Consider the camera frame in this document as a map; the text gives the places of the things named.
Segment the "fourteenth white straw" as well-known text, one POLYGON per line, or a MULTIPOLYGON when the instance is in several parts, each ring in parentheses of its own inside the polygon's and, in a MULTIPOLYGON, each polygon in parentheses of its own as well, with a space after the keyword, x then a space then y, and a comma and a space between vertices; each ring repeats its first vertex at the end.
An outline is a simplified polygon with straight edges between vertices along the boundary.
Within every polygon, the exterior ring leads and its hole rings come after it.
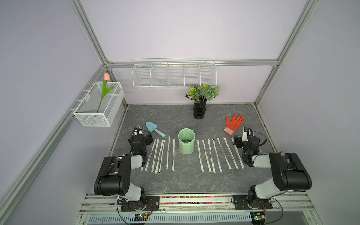
POLYGON ((156 145, 155 145, 154 157, 153 157, 153 163, 152 163, 151 172, 154 172, 154 170, 155 170, 155 162, 156 162, 156 155, 157 155, 157 150, 158 150, 158 144, 159 144, 159 139, 157 139, 157 142, 156 142, 156 145))

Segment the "fifteenth white straw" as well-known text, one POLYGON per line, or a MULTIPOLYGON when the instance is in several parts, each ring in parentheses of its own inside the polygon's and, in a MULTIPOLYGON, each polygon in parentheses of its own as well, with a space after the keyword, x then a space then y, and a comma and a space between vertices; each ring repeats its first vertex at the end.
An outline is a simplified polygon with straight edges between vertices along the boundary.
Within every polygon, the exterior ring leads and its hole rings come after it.
POLYGON ((148 171, 149 163, 150 163, 150 160, 152 158, 152 153, 153 153, 153 150, 155 148, 156 143, 157 143, 157 139, 155 139, 154 144, 152 145, 152 148, 151 148, 151 151, 150 151, 150 154, 149 154, 149 157, 147 159, 146 166, 145 166, 145 171, 148 171))

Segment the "twelfth white straw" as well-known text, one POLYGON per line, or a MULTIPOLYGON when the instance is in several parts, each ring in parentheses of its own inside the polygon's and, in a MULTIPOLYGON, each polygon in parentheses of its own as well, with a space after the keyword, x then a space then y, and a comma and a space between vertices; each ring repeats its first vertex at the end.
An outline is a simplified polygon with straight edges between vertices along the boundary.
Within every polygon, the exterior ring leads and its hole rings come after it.
POLYGON ((167 151, 166 151, 166 169, 168 169, 169 167, 169 150, 170 150, 170 139, 171 137, 168 137, 168 146, 167 146, 167 151))

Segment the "eleventh white straw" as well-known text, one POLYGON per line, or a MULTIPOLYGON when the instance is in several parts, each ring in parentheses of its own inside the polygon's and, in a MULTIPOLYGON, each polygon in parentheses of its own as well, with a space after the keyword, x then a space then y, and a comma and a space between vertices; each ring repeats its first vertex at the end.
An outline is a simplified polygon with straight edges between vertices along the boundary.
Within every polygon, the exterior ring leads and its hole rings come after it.
POLYGON ((173 139, 173 148, 172 148, 172 171, 175 171, 175 142, 176 139, 173 139))

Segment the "green cylindrical storage cup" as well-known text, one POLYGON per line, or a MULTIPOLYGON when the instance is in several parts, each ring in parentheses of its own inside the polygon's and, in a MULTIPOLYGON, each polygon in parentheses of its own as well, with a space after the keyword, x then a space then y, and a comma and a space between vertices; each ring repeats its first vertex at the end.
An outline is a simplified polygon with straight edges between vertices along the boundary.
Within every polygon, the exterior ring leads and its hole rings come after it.
POLYGON ((194 151, 196 135, 192 129, 184 128, 178 133, 179 150, 184 155, 194 151))

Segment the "thirteenth white straw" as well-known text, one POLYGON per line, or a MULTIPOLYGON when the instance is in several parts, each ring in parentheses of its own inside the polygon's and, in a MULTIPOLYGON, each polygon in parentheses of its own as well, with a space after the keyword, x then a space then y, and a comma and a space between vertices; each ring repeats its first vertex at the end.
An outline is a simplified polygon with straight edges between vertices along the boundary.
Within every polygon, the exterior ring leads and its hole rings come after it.
POLYGON ((163 148, 164 148, 164 143, 165 143, 165 140, 162 140, 161 145, 160 145, 160 151, 159 151, 158 159, 157 159, 155 174, 158 173, 159 167, 161 166, 160 160, 161 160, 161 154, 162 154, 162 151, 163 151, 163 148))

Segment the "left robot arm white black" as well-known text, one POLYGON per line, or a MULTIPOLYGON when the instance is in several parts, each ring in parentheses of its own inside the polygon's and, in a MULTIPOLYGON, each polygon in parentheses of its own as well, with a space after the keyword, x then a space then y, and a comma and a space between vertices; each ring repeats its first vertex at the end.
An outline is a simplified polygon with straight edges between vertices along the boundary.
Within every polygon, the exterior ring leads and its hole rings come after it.
POLYGON ((94 192, 99 196, 117 196, 125 210, 140 211, 146 208, 144 188, 130 182, 131 170, 145 166, 147 146, 151 135, 137 134, 129 139, 130 153, 121 157, 105 157, 97 175, 94 192))

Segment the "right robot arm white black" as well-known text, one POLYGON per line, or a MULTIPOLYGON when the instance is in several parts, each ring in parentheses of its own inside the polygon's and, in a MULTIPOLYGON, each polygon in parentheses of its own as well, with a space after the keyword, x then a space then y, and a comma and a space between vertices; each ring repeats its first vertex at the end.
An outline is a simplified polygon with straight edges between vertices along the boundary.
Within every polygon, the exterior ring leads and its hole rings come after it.
POLYGON ((260 139, 247 138, 245 141, 236 136, 233 139, 236 148, 242 148, 243 163, 249 167, 271 170, 271 178, 250 187, 247 195, 234 195, 232 202, 235 209, 272 208, 272 197, 286 192, 301 192, 312 187, 312 180, 305 166, 296 153, 259 154, 260 139))

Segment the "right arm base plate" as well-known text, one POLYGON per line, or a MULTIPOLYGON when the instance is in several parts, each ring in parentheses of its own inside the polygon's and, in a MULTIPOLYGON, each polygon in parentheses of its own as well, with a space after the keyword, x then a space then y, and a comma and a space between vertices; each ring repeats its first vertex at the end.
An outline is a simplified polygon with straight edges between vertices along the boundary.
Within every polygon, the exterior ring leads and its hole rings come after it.
POLYGON ((233 195, 231 203, 236 210, 271 210, 273 206, 270 199, 259 199, 248 195, 233 195))

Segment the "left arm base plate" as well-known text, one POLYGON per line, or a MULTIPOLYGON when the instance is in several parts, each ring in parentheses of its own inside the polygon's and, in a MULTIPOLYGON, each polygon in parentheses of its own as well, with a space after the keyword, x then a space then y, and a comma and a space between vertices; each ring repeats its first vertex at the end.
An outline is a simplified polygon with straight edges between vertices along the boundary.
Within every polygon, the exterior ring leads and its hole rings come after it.
POLYGON ((135 202, 121 204, 121 212, 157 212, 160 206, 159 196, 146 196, 135 202))

